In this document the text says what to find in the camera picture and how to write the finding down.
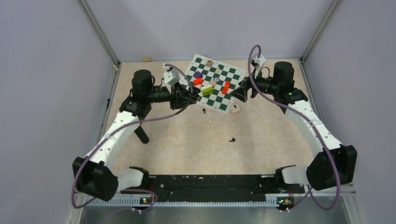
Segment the white earbud charging case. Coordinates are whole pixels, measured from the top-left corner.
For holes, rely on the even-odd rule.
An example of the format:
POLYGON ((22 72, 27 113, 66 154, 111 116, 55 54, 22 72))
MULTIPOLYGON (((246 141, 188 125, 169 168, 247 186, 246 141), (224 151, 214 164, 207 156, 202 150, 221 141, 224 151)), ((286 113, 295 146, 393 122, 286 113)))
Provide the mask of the white earbud charging case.
POLYGON ((232 105, 230 107, 230 112, 231 113, 239 113, 241 111, 241 107, 238 104, 232 105))

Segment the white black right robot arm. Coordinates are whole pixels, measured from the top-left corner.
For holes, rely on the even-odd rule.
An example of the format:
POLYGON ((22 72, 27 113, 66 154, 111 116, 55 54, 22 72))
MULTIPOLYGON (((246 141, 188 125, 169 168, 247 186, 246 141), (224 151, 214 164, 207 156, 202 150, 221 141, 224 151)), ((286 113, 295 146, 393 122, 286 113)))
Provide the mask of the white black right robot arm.
POLYGON ((307 141, 313 161, 307 167, 296 165, 276 170, 274 187, 287 192, 293 184, 310 185, 314 190, 349 184, 353 181, 357 151, 335 138, 313 111, 304 92, 294 86, 294 68, 291 63, 281 61, 274 65, 271 77, 262 76, 262 66, 256 62, 253 74, 244 78, 231 96, 246 102, 248 90, 251 98, 261 92, 273 96, 273 101, 296 125, 307 141))

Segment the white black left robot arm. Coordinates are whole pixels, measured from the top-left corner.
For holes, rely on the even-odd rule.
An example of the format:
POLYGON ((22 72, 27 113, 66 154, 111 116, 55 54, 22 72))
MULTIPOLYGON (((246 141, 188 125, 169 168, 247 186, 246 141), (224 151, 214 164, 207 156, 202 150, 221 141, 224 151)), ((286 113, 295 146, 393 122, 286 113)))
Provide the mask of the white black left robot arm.
POLYGON ((200 98, 199 88, 187 78, 187 86, 180 83, 183 72, 169 65, 165 65, 165 69, 164 86, 155 85, 155 78, 149 70, 137 70, 133 74, 130 93, 122 102, 107 132, 85 157, 74 160, 72 193, 79 191, 109 201, 117 192, 125 189, 134 188, 139 193, 149 189, 150 181, 146 170, 129 167, 114 172, 112 167, 130 135, 135 134, 143 144, 149 142, 141 125, 154 121, 146 118, 152 103, 168 102, 170 108, 180 114, 200 98))

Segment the green white toy brick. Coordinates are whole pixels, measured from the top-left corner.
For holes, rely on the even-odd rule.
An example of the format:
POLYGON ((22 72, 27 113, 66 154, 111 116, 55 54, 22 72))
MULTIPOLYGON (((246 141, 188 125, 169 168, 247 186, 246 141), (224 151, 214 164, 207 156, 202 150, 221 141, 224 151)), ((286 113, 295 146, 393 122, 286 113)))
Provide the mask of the green white toy brick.
POLYGON ((206 96, 209 94, 212 94, 214 92, 214 87, 211 84, 207 84, 204 86, 201 86, 200 88, 202 96, 206 96))

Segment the red toy brick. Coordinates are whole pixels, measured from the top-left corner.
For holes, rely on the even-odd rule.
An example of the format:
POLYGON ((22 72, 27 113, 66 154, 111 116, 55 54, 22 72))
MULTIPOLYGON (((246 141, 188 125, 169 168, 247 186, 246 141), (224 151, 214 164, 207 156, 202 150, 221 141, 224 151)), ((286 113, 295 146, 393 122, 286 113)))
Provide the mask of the red toy brick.
POLYGON ((223 85, 223 87, 221 89, 221 93, 222 94, 224 94, 224 95, 227 94, 227 92, 229 90, 229 87, 230 87, 230 84, 231 84, 230 81, 225 81, 225 84, 223 85))
POLYGON ((202 79, 201 77, 196 78, 196 79, 193 81, 193 83, 194 83, 195 86, 201 85, 201 84, 203 83, 203 79, 202 79))

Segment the purple toy brick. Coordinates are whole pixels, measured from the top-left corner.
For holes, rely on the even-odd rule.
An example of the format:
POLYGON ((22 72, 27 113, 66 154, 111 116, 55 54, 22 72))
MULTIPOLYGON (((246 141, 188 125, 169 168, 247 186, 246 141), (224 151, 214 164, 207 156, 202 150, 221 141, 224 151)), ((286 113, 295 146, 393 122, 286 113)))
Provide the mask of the purple toy brick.
POLYGON ((196 79, 201 78, 203 76, 202 72, 200 71, 195 71, 193 75, 196 79))

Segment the green white chessboard mat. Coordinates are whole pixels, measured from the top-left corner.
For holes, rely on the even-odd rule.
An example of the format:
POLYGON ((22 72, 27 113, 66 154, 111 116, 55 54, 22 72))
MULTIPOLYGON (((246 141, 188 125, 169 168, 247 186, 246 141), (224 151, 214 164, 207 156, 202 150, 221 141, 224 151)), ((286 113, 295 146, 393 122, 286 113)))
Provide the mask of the green white chessboard mat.
POLYGON ((245 73, 243 68, 195 54, 185 72, 187 78, 181 77, 180 83, 188 89, 190 82, 201 91, 204 86, 211 86, 213 92, 207 95, 200 92, 197 104, 228 114, 234 101, 230 92, 239 87, 245 73))

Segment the brown wooden chess piece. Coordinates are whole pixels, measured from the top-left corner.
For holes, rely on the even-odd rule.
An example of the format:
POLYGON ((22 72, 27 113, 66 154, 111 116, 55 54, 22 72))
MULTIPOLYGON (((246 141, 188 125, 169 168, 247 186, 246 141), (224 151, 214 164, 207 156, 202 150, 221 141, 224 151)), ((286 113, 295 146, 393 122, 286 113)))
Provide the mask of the brown wooden chess piece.
POLYGON ((212 60, 208 60, 208 61, 207 61, 207 63, 206 63, 206 66, 208 66, 208 67, 212 67, 212 65, 213 65, 213 62, 212 62, 212 60))

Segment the wooden cork cylinder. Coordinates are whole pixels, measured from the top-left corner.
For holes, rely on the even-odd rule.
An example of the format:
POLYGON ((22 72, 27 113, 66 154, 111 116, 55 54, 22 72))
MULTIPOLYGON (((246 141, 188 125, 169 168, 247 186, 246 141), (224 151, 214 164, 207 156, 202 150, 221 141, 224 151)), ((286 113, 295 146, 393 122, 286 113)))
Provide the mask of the wooden cork cylinder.
POLYGON ((152 58, 151 57, 145 57, 145 58, 142 58, 142 61, 143 62, 151 62, 152 58))

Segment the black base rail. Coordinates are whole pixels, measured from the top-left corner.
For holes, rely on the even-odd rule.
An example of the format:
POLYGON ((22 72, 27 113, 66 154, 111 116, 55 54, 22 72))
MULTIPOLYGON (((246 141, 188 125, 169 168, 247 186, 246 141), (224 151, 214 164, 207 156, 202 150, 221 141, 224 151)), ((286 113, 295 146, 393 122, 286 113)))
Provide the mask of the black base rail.
POLYGON ((305 192, 299 184, 281 185, 273 175, 150 175, 140 189, 158 196, 158 202, 264 202, 271 194, 305 192))

